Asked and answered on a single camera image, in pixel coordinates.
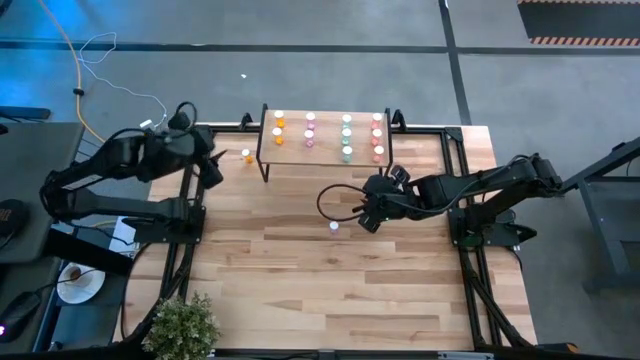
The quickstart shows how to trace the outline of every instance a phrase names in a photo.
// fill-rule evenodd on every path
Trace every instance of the concrete floor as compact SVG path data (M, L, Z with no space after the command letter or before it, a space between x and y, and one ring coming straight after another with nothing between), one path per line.
M245 45L444 46L436 0L167 0L49 1L72 40L108 31L122 42ZM535 47L511 0L449 0L455 40L465 47ZM37 2L14 1L0 18L1 39L58 41ZM101 53L87 52L87 58ZM540 152L567 178L640 134L637 56L460 56L474 125L490 127L499 163ZM460 124L447 54L114 52L96 72L133 91L158 96L173 110L198 105L203 121L239 121L271 107L374 111L400 108L411 123ZM53 121L76 121L68 51L0 50L0 104L43 106ZM101 134L158 119L152 100L96 83L84 72L85 118ZM92 151L83 145L83 151ZM640 173L640 163L631 173ZM143 198L148 185L124 181L98 191ZM527 293L540 343L573 342L584 352L640 357L640 294L587 295L581 283L601 271L599 250L577 193L529 200L519 223L536 228L523 246ZM108 322L74 308L62 316L58 339L87 346L75 319Z

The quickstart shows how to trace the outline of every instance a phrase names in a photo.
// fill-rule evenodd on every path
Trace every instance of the potted plant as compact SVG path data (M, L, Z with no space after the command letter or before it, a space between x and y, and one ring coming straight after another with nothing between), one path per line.
M201 360L211 353L220 336L211 298L196 292L189 304L177 297L162 301L143 346L159 360Z

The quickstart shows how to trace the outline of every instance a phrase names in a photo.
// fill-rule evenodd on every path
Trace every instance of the wooden tabletop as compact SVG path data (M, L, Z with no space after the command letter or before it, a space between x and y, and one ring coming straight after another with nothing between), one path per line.
M463 127L463 133L470 171L496 166L488 129ZM394 163L412 178L443 173L437 137L394 135L393 142ZM216 145L229 150L220 160L225 180L205 195L207 220L189 296L197 290L213 298L224 332L218 348L472 348L460 261L445 216L385 222L373 235L354 221L331 235L316 210L318 192L338 182L362 186L375 169L283 165L271 170L278 181L264 183L257 164L240 155L256 148L256 135L219 134ZM155 181L150 199L176 196L181 178ZM350 214L359 194L335 190L323 200L325 211ZM535 343L517 260L504 249L486 250L498 305ZM167 245L150 246L133 271L128 331L157 298L166 252ZM479 311L488 340L484 306Z
M361 166L386 167L389 165L389 136L387 131L387 116L382 115L380 121L380 145L384 148L382 160L373 161L371 144L371 122L374 113L311 111L315 114L316 127L314 130L314 145L307 147L304 132L307 130L306 115L309 111L284 110L285 126L283 130L284 143L278 145L272 134L276 127L274 110L267 110L264 116L264 130L260 150L260 161L265 164L307 164L331 166ZM342 159L342 116L351 115L351 143L353 149L352 160L345 163Z

